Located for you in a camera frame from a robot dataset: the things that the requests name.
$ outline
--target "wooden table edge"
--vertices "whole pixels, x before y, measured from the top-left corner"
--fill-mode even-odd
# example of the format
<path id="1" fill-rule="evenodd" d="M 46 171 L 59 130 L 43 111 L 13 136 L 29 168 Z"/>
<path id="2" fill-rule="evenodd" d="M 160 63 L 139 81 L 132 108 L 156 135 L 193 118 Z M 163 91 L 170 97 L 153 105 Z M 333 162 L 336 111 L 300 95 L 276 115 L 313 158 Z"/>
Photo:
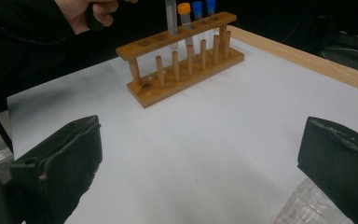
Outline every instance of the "wooden table edge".
<path id="1" fill-rule="evenodd" d="M 231 32 L 231 37 L 234 37 L 243 43 L 262 49 L 290 62 L 309 68 L 312 71 L 358 88 L 358 70 L 328 61 L 305 51 L 286 46 L 231 25 L 227 26 L 227 30 Z"/>

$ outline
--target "hand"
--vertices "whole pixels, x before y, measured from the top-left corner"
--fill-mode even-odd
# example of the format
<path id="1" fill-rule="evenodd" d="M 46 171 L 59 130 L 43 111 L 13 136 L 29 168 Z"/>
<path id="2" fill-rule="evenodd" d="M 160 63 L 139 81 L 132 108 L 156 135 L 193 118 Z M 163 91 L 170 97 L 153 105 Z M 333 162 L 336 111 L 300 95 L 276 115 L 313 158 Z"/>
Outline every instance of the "hand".
<path id="1" fill-rule="evenodd" d="M 55 0 L 55 2 L 76 35 L 90 29 L 87 26 L 86 18 L 86 9 L 90 3 L 93 3 L 92 10 L 94 11 L 95 19 L 102 23 L 103 26 L 112 25 L 113 17 L 110 13 L 118 9 L 117 0 Z"/>

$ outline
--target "wooden peg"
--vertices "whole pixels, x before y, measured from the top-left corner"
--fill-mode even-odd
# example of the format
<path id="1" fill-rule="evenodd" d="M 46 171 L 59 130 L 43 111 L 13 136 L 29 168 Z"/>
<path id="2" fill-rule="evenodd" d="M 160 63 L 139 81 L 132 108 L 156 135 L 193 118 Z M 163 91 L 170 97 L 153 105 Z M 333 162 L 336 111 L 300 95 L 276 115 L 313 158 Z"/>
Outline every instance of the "wooden peg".
<path id="1" fill-rule="evenodd" d="M 176 50 L 172 52 L 172 70 L 175 81 L 179 81 L 179 56 Z"/>
<path id="2" fill-rule="evenodd" d="M 138 61 L 136 60 L 136 58 L 129 60 L 129 65 L 130 65 L 130 71 L 132 74 L 133 82 L 136 85 L 141 86 L 142 85 L 141 74 L 139 72 Z"/>
<path id="3" fill-rule="evenodd" d="M 164 89 L 165 88 L 165 80 L 164 80 L 164 69 L 162 67 L 162 59 L 161 56 L 156 57 L 156 65 L 157 65 L 157 76 L 159 86 Z"/>
<path id="4" fill-rule="evenodd" d="M 213 64 L 217 63 L 219 57 L 219 35 L 213 36 Z"/>
<path id="5" fill-rule="evenodd" d="M 201 40 L 201 47 L 200 47 L 200 57 L 201 57 L 201 70 L 205 70 L 206 67 L 206 40 Z"/>
<path id="6" fill-rule="evenodd" d="M 221 48 L 223 48 L 226 45 L 226 31 L 227 31 L 226 25 L 221 25 L 219 27 L 220 47 Z"/>
<path id="7" fill-rule="evenodd" d="M 193 76 L 193 58 L 194 58 L 194 47 L 193 45 L 187 45 L 187 72 L 189 76 Z"/>
<path id="8" fill-rule="evenodd" d="M 224 55 L 225 60 L 228 58 L 228 50 L 229 50 L 229 41 L 231 39 L 231 31 L 226 32 L 226 44 L 224 46 Z"/>

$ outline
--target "test tube cap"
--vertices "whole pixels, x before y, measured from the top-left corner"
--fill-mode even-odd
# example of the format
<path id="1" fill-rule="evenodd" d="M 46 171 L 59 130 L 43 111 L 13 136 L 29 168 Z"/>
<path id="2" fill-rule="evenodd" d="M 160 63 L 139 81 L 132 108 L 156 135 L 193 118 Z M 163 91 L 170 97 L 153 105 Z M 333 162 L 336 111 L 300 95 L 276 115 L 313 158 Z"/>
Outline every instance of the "test tube cap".
<path id="1" fill-rule="evenodd" d="M 214 8 L 216 6 L 216 0 L 206 0 L 206 6 Z"/>
<path id="2" fill-rule="evenodd" d="M 178 13 L 180 15 L 185 15 L 191 12 L 190 4 L 189 3 L 181 3 L 178 5 Z"/>
<path id="3" fill-rule="evenodd" d="M 201 1 L 193 2 L 191 4 L 191 6 L 193 7 L 194 15 L 196 15 L 196 16 L 202 15 L 202 2 Z"/>

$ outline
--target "white table surface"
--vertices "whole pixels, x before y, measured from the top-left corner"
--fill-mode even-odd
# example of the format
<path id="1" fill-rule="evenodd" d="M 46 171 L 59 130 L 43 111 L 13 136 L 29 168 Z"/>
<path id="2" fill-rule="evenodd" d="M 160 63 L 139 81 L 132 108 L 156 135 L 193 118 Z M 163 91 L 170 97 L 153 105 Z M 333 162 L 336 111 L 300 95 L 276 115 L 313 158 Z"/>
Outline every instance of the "white table surface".
<path id="1" fill-rule="evenodd" d="M 244 62 L 147 109 L 128 92 L 120 58 L 10 96 L 15 158 L 98 115 L 103 162 L 66 223 L 272 223 L 306 177 L 296 158 L 307 117 L 358 132 L 358 90 L 235 39 L 231 47 Z M 138 59 L 142 76 L 156 71 L 156 55 L 168 65 L 168 48 L 152 52 Z"/>

